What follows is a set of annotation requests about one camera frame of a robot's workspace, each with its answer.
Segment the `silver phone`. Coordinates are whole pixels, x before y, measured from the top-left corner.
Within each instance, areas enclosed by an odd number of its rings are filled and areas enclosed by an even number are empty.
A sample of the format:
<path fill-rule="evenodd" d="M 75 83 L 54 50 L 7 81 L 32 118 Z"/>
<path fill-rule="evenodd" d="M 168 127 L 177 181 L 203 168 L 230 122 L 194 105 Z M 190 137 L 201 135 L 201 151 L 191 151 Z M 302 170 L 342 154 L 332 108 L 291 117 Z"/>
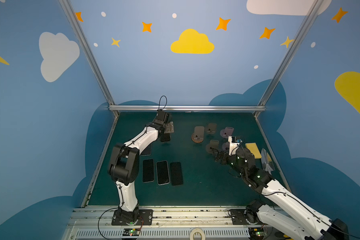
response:
<path fill-rule="evenodd" d="M 167 161 L 159 161 L 156 163 L 158 185 L 166 185 L 170 183 L 169 166 Z"/>

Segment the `blue-edged phone back row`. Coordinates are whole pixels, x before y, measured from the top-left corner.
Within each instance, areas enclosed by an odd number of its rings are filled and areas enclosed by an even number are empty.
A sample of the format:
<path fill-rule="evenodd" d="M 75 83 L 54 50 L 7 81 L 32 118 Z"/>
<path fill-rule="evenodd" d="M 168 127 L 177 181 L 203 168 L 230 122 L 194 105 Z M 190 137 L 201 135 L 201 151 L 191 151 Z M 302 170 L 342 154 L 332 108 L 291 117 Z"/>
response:
<path fill-rule="evenodd" d="M 143 183 L 155 180 L 155 163 L 153 159 L 143 160 Z"/>

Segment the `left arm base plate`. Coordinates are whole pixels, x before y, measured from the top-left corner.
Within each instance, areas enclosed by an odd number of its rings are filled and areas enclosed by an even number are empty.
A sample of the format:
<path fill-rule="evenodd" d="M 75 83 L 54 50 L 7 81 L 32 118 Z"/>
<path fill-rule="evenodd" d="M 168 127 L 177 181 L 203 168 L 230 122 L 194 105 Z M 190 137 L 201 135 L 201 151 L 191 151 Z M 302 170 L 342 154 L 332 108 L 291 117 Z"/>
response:
<path fill-rule="evenodd" d="M 127 212 L 124 210 L 117 210 L 114 212 L 112 219 L 112 226 L 137 226 L 143 224 L 150 226 L 153 219 L 153 210 L 142 209 L 139 211 Z"/>

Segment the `light blue phone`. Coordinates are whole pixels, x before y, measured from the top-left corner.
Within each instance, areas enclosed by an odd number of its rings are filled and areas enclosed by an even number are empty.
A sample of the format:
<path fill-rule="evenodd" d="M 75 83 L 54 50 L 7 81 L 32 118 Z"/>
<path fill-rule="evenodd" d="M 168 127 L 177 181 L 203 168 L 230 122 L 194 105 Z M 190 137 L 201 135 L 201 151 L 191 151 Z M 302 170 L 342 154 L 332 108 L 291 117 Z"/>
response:
<path fill-rule="evenodd" d="M 152 144 L 149 144 L 142 152 L 141 156 L 150 156 L 152 153 Z"/>

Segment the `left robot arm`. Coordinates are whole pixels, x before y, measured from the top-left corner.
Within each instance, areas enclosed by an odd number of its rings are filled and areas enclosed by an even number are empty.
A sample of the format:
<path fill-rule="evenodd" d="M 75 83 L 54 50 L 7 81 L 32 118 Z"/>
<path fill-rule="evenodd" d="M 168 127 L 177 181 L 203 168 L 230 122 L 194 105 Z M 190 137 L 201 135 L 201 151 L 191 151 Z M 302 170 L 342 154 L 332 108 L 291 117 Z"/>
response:
<path fill-rule="evenodd" d="M 153 142 L 168 142 L 174 132 L 172 116 L 158 109 L 154 120 L 146 124 L 143 130 L 131 140 L 116 144 L 107 168 L 108 174 L 116 184 L 119 194 L 119 206 L 116 219 L 133 225 L 139 220 L 139 202 L 136 197 L 135 180 L 140 169 L 140 155 Z"/>

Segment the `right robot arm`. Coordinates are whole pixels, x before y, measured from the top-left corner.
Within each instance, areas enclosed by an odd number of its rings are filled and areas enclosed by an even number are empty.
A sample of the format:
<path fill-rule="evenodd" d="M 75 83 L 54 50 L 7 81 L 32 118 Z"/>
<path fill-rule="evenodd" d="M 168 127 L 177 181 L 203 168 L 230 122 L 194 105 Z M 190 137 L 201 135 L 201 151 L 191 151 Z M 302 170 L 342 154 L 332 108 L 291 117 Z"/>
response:
<path fill-rule="evenodd" d="M 348 240 L 348 226 L 340 219 L 331 220 L 309 207 L 276 180 L 269 172 L 256 165 L 255 156 L 237 146 L 231 152 L 212 149 L 217 162 L 229 165 L 256 193 L 269 199 L 286 214 L 277 213 L 260 200 L 246 206 L 249 222 L 263 223 L 286 234 L 293 240 Z"/>

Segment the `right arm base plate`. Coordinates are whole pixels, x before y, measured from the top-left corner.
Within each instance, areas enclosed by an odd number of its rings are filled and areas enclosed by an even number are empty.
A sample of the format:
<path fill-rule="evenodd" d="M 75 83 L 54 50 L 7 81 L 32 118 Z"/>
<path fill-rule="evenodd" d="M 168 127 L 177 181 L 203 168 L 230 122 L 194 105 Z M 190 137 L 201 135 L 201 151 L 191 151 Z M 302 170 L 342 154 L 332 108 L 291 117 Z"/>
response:
<path fill-rule="evenodd" d="M 233 225 L 268 225 L 258 217 L 258 211 L 252 209 L 229 209 L 229 216 Z"/>

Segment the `black phone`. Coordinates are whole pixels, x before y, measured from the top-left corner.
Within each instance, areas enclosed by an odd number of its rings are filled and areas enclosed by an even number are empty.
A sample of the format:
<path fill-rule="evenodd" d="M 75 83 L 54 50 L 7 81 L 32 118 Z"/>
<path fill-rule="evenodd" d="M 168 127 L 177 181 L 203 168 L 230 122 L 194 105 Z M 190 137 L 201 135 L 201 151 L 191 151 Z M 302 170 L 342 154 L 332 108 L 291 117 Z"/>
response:
<path fill-rule="evenodd" d="M 165 143 L 165 142 L 169 142 L 171 140 L 171 134 L 167 133 L 167 134 L 162 134 L 160 136 L 160 141 L 162 143 Z"/>
<path fill-rule="evenodd" d="M 180 162 L 170 163 L 171 180 L 173 186 L 179 186 L 184 183 L 182 165 Z"/>

